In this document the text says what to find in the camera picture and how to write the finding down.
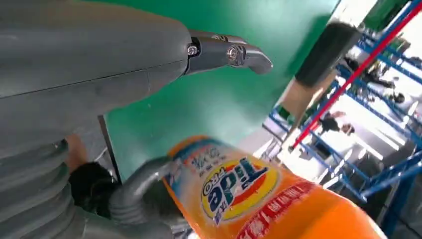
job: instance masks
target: blue metal shelf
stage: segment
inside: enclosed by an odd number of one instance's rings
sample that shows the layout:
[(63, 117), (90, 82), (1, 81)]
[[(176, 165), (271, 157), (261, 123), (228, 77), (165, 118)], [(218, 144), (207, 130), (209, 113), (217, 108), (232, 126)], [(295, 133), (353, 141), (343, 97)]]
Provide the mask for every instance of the blue metal shelf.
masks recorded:
[[(371, 37), (371, 36), (369, 36), (369, 35), (367, 35), (367, 34), (365, 34), (365, 33), (363, 33), (363, 34), (362, 34), (362, 39), (361, 39), (361, 41), (363, 41), (363, 42), (358, 43), (358, 44), (366, 44), (366, 45), (369, 45), (368, 41), (371, 41), (373, 44), (375, 44), (375, 42), (376, 42), (376, 40), (375, 40), (373, 37)], [(421, 66), (417, 66), (417, 65), (415, 65), (415, 63), (414, 63), (411, 59), (407, 58), (407, 57), (406, 57), (403, 53), (398, 52), (396, 49), (394, 49), (394, 48), (393, 48), (393, 47), (391, 47), (390, 45), (388, 45), (388, 46), (386, 47), (386, 51), (387, 51), (387, 52), (390, 52), (390, 53), (391, 53), (391, 54), (393, 54), (394, 56), (396, 56), (396, 57), (398, 57), (399, 59), (403, 60), (403, 62), (406, 62), (406, 63), (408, 63), (409, 65), (412, 65), (413, 67), (415, 67), (415, 68), (417, 68), (417, 69), (422, 70), (422, 67), (421, 67)]]
[[(381, 37), (381, 40), (377, 41), (375, 40), (373, 37), (369, 36), (369, 35), (363, 35), (362, 39), (358, 42), (357, 46), (362, 48), (364, 51), (366, 52), (372, 52), (374, 49), (374, 46), (376, 46), (377, 44), (379, 44), (380, 41), (382, 41), (382, 39), (385, 38), (386, 35), (389, 34), (389, 32), (391, 32), (391, 30), (397, 25), (399, 24), (399, 22), (401, 22), (408, 14), (409, 12), (416, 6), (418, 5), (422, 0), (413, 0), (409, 7), (402, 13), (402, 15), (400, 15), (398, 17), (398, 19), (392, 24), (391, 28), (388, 29), (383, 36)], [(417, 66), (414, 64), (414, 62), (412, 60), (410, 60), (409, 58), (407, 58), (406, 56), (404, 56), (402, 53), (398, 52), (397, 50), (395, 50), (393, 47), (391, 46), (387, 46), (386, 48), (387, 52), (390, 52), (391, 54), (393, 54), (394, 56), (402, 59), (404, 62), (409, 63), (410, 65), (416, 67), (419, 70), (422, 70), (422, 67)], [(398, 70), (399, 72), (403, 73), (404, 75), (408, 76), (409, 78), (415, 80), (416, 82), (420, 83), (422, 85), (422, 78), (417, 76), (416, 74), (410, 72), (409, 70), (397, 65), (395, 62), (391, 61), (388, 57), (379, 54), (378, 59), (383, 61), (384, 63), (386, 63), (388, 66), (393, 67), (394, 69)], [(344, 78), (349, 78), (351, 73), (350, 71), (341, 65), (337, 66), (337, 70), (340, 72), (340, 75)], [(399, 118), (399, 119), (403, 119), (403, 117), (409, 117), (409, 119), (411, 120), (411, 122), (415, 122), (417, 123), (419, 126), (422, 126), (422, 122), (420, 120), (418, 120), (417, 118), (415, 118), (414, 116), (410, 116), (408, 115), (403, 109), (401, 109), (400, 107), (398, 107), (395, 103), (391, 102), (389, 99), (387, 99), (386, 97), (384, 97), (382, 94), (374, 91), (373, 89), (371, 89), (370, 87), (368, 87), (368, 85), (363, 82), (362, 80), (360, 80), (359, 78), (356, 79), (356, 85), (358, 87), (361, 87), (362, 89), (366, 90), (367, 92), (369, 92), (370, 94), (378, 97), (379, 99), (381, 99), (390, 109), (391, 111)], [(331, 85), (331, 87), (335, 88), (336, 90), (338, 90), (340, 88), (340, 85), (338, 84), (337, 81), (334, 81)], [(375, 116), (377, 116), (378, 118), (380, 118), (381, 120), (383, 120), (384, 122), (386, 122), (387, 124), (389, 124), (393, 129), (395, 129), (397, 132), (403, 134), (405, 137), (411, 139), (417, 146), (419, 149), (422, 148), (422, 139), (421, 137), (416, 134), (411, 127), (407, 124), (405, 125), (405, 128), (402, 128), (402, 126), (398, 125), (396, 122), (394, 122), (393, 120), (390, 120), (388, 117), (385, 117), (383, 114), (381, 114), (380, 112), (376, 111), (375, 109), (373, 109), (368, 102), (365, 102), (364, 100), (362, 100), (360, 97), (356, 96), (353, 92), (351, 92), (350, 90), (347, 90), (345, 92), (345, 94), (347, 94), (348, 96), (350, 96), (353, 100), (355, 100), (357, 103), (359, 103), (361, 106), (363, 106), (364, 108), (366, 108), (369, 112), (371, 112), (372, 114), (374, 114)], [(324, 108), (324, 107), (320, 107), (316, 113), (314, 114), (314, 116), (311, 116), (311, 119), (313, 117), (315, 117), (315, 115), (317, 113), (319, 113), (319, 111)], [(287, 123), (282, 122), (281, 120), (278, 120), (275, 116), (278, 115), (277, 111), (275, 109), (273, 109), (271, 111), (271, 113), (269, 114), (269, 118), (275, 123), (277, 124), (282, 130), (284, 130), (285, 132), (289, 132), (289, 126), (287, 125)], [(276, 138), (278, 138), (278, 140), (282, 141), (281, 138), (278, 137), (278, 135), (276, 135), (275, 133), (273, 133), (270, 129), (266, 128), (269, 132), (271, 132)], [(300, 130), (304, 129), (303, 125), (299, 126)], [(416, 174), (419, 174), (422, 172), (422, 150), (418, 151), (417, 153), (413, 154), (411, 157), (405, 159), (403, 162), (392, 166), (386, 170), (384, 170), (383, 172), (381, 172), (380, 174), (369, 178), (365, 173), (363, 173), (361, 170), (359, 170), (355, 165), (347, 162), (346, 160), (344, 160), (343, 156), (340, 155), (336, 150), (334, 150), (331, 146), (329, 146), (326, 142), (324, 142), (320, 136), (316, 133), (314, 133), (312, 130), (310, 131), (310, 134), (317, 139), (317, 143), (322, 144), (333, 156), (334, 160), (335, 160), (335, 165), (330, 166), (328, 165), (324, 159), (321, 158), (321, 156), (319, 156), (319, 154), (313, 150), (309, 145), (303, 144), (302, 142), (300, 142), (301, 147), (308, 153), (310, 154), (312, 157), (314, 157), (322, 166), (324, 166), (331, 174), (336, 175), (339, 178), (339, 181), (341, 183), (344, 184), (344, 186), (349, 189), (356, 197), (358, 197), (360, 200), (362, 200), (363, 202), (366, 202), (366, 198), (386, 187), (388, 187), (389, 185), (391, 185), (392, 183), (398, 182), (402, 179), (407, 179), (407, 178), (412, 178), (414, 177)], [(346, 175), (346, 171), (345, 171), (345, 166), (346, 165), (347, 168), (351, 169), (353, 171), (353, 175), (358, 176), (359, 178), (362, 179), (363, 184), (361, 185), (353, 185), (349, 178)]]
[[(341, 77), (347, 79), (350, 77), (351, 73), (350, 71), (343, 65), (338, 64), (336, 66), (336, 69), (340, 72)], [(404, 112), (400, 107), (398, 107), (395, 103), (391, 102), (390, 100), (386, 99), (384, 96), (382, 96), (380, 93), (374, 91), (370, 87), (368, 87), (368, 84), (363, 82), (359, 77), (356, 78), (355, 83), (359, 85), (360, 87), (364, 88), (365, 90), (369, 91), (371, 94), (375, 95), (379, 99), (381, 99), (389, 108), (390, 110), (399, 118), (402, 120), (403, 116), (408, 116), (413, 122), (416, 122), (418, 125), (422, 125), (422, 122), (415, 118), (414, 116), (411, 116)]]
[[(275, 117), (274, 117), (274, 115), (278, 115), (278, 113), (277, 113), (277, 111), (275, 110), (275, 109), (273, 109), (272, 111), (271, 111), (271, 113), (268, 115), (268, 117), (275, 123), (275, 124), (277, 124), (282, 130), (284, 130), (285, 132), (289, 132), (289, 127), (288, 126), (286, 126), (284, 123), (282, 123), (280, 120), (278, 120), (278, 119), (276, 119)], [(278, 140), (280, 140), (280, 141), (282, 141), (278, 136), (277, 136), (277, 134), (275, 134), (274, 132), (272, 132), (269, 128), (267, 128), (266, 127), (266, 129), (270, 132), (270, 133), (272, 133), (274, 136), (276, 136), (277, 138), (278, 138)], [(351, 182), (350, 182), (350, 180), (347, 178), (347, 176), (346, 176), (346, 174), (344, 173), (344, 171), (343, 171), (343, 169), (342, 168), (340, 168), (340, 170), (339, 170), (339, 172), (336, 174), (335, 173), (335, 171), (333, 170), (333, 168), (331, 167), (331, 166), (329, 166), (322, 158), (321, 158), (321, 156), (318, 154), (318, 153), (316, 153), (315, 152), (315, 150), (313, 150), (311, 147), (309, 147), (308, 145), (306, 145), (306, 144), (304, 144), (304, 143), (302, 143), (302, 142), (300, 142), (299, 143), (300, 145), (301, 145), (301, 147), (307, 152), (307, 153), (309, 153), (312, 157), (314, 157), (322, 166), (324, 166), (326, 169), (328, 169), (328, 171), (330, 172), (330, 173), (332, 173), (332, 174), (334, 174), (334, 175), (336, 175), (336, 176), (338, 176), (338, 179), (339, 179), (339, 181), (340, 182), (342, 182), (343, 184), (344, 184), (344, 186), (347, 188), (347, 189), (349, 189), (357, 198), (359, 198), (360, 200), (362, 200), (363, 202), (366, 202), (367, 201), (367, 199), (366, 199), (366, 197), (364, 197), (364, 196), (362, 196), (360, 193), (359, 193), (359, 191), (358, 190), (356, 190), (355, 189), (355, 187), (353, 187), (353, 185), (351, 184)], [(334, 149), (332, 149), (330, 146), (328, 146), (328, 148), (330, 149), (330, 151), (332, 150), (333, 152), (335, 152), (335, 150)]]
[[(361, 48), (362, 50), (370, 53), (374, 50), (374, 48), (370, 45), (368, 45), (367, 43), (365, 43), (364, 41), (359, 41), (357, 43), (357, 46), (359, 48)], [(394, 63), (393, 61), (391, 61), (390, 59), (388, 59), (388, 57), (380, 54), (377, 56), (377, 58), (381, 61), (383, 61), (386, 65), (393, 67), (394, 69), (396, 69), (397, 71), (401, 72), (402, 74), (404, 74), (405, 76), (411, 78), (412, 80), (418, 82), (419, 84), (422, 85), (422, 78), (420, 78), (419, 76), (417, 76), (416, 74), (406, 70), (405, 68), (397, 65), (396, 63)]]
[(366, 183), (361, 195), (367, 197), (399, 180), (415, 176), (422, 172), (422, 151), (415, 153), (405, 161), (390, 167)]

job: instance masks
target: green wall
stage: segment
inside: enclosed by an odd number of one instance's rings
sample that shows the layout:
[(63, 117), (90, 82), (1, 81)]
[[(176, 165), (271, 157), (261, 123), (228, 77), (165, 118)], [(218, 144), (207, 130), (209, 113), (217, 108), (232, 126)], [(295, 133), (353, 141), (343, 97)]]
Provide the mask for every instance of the green wall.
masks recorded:
[(185, 76), (105, 116), (122, 179), (177, 142), (206, 134), (228, 143), (259, 128), (324, 29), (338, 0), (110, 0), (175, 18), (188, 28), (243, 37), (274, 69), (222, 68)]

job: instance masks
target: black cable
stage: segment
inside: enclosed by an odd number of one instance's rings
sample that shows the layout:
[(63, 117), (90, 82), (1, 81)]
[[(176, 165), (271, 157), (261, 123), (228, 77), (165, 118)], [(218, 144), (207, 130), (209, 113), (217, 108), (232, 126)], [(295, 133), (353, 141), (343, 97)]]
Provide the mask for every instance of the black cable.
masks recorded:
[(383, 207), (385, 207), (387, 210), (389, 210), (390, 212), (392, 212), (393, 213), (393, 215), (403, 224), (403, 225), (405, 225), (405, 227), (407, 228), (407, 229), (409, 229), (409, 231), (411, 231), (413, 234), (415, 234), (416, 235), (416, 237), (418, 237), (419, 239), (422, 239), (422, 235), (420, 234), (420, 233), (418, 233), (415, 229), (413, 229), (410, 225), (409, 225), (409, 223), (407, 223), (404, 219), (402, 219), (402, 217), (398, 214), (398, 213), (396, 213), (393, 209), (391, 209), (390, 207), (388, 207), (387, 205), (385, 205), (384, 203), (383, 203)]

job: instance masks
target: black object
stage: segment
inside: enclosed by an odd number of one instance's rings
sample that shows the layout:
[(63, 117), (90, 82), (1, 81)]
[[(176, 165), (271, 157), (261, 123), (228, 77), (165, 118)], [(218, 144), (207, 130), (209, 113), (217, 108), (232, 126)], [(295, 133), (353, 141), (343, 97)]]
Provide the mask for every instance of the black object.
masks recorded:
[(340, 22), (330, 23), (296, 73), (296, 80), (309, 87), (324, 80), (360, 36), (361, 32), (355, 27)]

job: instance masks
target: person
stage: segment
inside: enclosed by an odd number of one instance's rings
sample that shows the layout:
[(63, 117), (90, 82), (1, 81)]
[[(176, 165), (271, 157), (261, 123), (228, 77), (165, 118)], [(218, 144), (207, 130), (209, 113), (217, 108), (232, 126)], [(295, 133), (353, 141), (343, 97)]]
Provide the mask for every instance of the person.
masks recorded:
[[(346, 134), (346, 136), (350, 136), (352, 133), (355, 133), (355, 128), (350, 123), (343, 123), (341, 126), (337, 121), (338, 118), (345, 116), (345, 112), (336, 111), (334, 113), (327, 112), (323, 118), (319, 119), (319, 125), (322, 127), (322, 131), (320, 135), (322, 136), (324, 133), (329, 131), (334, 132), (341, 132)], [(319, 140), (313, 142), (314, 147), (320, 152), (320, 154), (328, 158), (331, 156), (331, 150), (326, 147), (324, 143), (321, 143)]]
[(110, 218), (108, 200), (119, 183), (99, 163), (88, 162), (87, 150), (79, 136), (72, 134), (64, 140), (68, 145), (65, 164), (70, 172), (69, 183), (75, 205)]
[(350, 123), (344, 123), (341, 127), (339, 126), (336, 118), (340, 118), (345, 115), (346, 113), (341, 111), (336, 111), (332, 114), (330, 112), (326, 113), (322, 119), (319, 119), (319, 123), (322, 126), (322, 132), (320, 134), (328, 132), (329, 130), (341, 131), (347, 135), (354, 133), (355, 129)]

